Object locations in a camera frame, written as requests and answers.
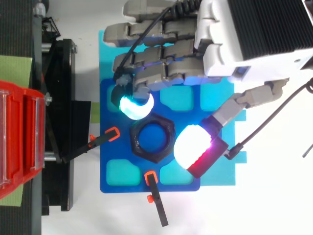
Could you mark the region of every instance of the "blue plate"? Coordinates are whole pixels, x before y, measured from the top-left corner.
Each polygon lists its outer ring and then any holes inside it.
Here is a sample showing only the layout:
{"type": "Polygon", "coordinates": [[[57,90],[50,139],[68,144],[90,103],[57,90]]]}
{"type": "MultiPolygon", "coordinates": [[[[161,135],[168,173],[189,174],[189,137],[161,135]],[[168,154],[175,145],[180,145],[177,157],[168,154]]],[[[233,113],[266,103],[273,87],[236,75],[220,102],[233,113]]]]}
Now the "blue plate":
{"type": "MultiPolygon", "coordinates": [[[[160,163],[154,164],[132,153],[129,128],[133,120],[127,118],[110,101],[114,87],[112,65],[114,58],[129,48],[112,48],[103,43],[103,31],[99,32],[99,69],[100,69],[100,133],[116,126],[120,138],[107,142],[100,148],[100,188],[110,192],[150,191],[144,180],[144,173],[154,170],[159,179],[160,191],[195,191],[201,186],[235,185],[235,164],[246,163],[246,154],[241,152],[236,159],[229,161],[221,157],[202,177],[194,179],[182,169],[170,154],[160,163]]],[[[140,46],[135,51],[143,51],[140,46]]],[[[202,86],[174,86],[153,92],[155,100],[153,112],[172,120],[178,135],[187,125],[197,124],[208,117],[234,93],[234,85],[226,79],[220,84],[202,86]]],[[[245,121],[242,112],[236,121],[245,121]]],[[[230,147],[235,145],[234,121],[222,131],[222,138],[230,147]]],[[[165,134],[158,126],[147,126],[139,136],[142,147],[148,151],[157,151],[165,142],[165,134]]]]}

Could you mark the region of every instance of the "black cable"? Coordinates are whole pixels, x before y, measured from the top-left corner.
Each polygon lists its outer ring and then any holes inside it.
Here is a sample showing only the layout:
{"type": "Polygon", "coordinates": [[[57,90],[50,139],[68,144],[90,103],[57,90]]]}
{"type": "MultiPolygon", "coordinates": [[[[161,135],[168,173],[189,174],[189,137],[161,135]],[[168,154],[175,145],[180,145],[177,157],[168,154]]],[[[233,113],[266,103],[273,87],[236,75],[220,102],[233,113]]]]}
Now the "black cable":
{"type": "Polygon", "coordinates": [[[296,90],[294,93],[292,93],[291,96],[289,96],[284,103],[282,103],[278,109],[276,109],[274,111],[274,113],[272,113],[272,115],[270,115],[268,117],[268,119],[266,119],[254,132],[252,132],[251,135],[249,135],[247,138],[245,138],[241,143],[236,144],[230,151],[228,154],[226,154],[225,156],[228,159],[233,159],[239,152],[240,150],[242,150],[242,148],[244,147],[244,145],[246,143],[248,143],[253,137],[255,137],[264,127],[266,127],[266,125],[272,121],[274,119],[274,117],[276,117],[277,114],[280,113],[280,111],[282,111],[282,109],[293,99],[295,98],[303,89],[307,89],[308,92],[313,94],[313,78],[307,82],[306,84],[304,84],[303,86],[301,86],[298,90],[296,90]]]}

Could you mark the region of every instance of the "metal bolt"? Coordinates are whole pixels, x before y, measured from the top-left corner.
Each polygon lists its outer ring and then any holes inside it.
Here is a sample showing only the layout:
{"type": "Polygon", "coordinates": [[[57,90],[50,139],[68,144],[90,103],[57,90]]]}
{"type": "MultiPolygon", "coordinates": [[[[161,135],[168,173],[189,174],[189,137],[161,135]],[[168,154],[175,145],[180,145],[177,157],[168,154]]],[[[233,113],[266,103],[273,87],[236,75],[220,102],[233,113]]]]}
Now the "metal bolt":
{"type": "Polygon", "coordinates": [[[72,53],[77,54],[77,51],[78,51],[77,45],[73,45],[72,46],[72,53]]]}
{"type": "Polygon", "coordinates": [[[46,106],[49,106],[50,103],[52,102],[52,97],[50,96],[49,92],[45,94],[45,104],[46,106]]]}
{"type": "Polygon", "coordinates": [[[45,5],[43,3],[37,3],[33,9],[34,16],[38,18],[45,17],[45,5]]]}

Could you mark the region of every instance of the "robotic finger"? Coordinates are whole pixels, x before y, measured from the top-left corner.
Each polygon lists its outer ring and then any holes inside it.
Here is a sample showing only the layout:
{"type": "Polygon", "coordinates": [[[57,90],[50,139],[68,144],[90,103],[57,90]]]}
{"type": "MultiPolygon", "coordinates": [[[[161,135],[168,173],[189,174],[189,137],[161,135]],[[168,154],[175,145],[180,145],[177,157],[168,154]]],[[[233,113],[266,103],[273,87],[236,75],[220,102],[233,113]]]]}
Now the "robotic finger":
{"type": "MultiPolygon", "coordinates": [[[[111,47],[130,47],[152,23],[152,20],[141,23],[118,23],[106,28],[103,41],[111,47]]],[[[159,21],[140,42],[148,47],[178,40],[193,39],[197,29],[197,18],[183,18],[178,21],[159,21]]]]}

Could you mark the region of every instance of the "black heat sink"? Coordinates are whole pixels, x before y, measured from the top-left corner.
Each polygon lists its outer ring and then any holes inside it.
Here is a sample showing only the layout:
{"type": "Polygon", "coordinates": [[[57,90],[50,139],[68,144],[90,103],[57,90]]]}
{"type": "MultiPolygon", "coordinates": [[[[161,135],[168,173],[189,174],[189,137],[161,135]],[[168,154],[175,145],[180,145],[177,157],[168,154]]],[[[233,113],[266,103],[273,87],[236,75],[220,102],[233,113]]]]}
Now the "black heat sink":
{"type": "Polygon", "coordinates": [[[313,47],[302,0],[228,0],[244,60],[313,47]]]}

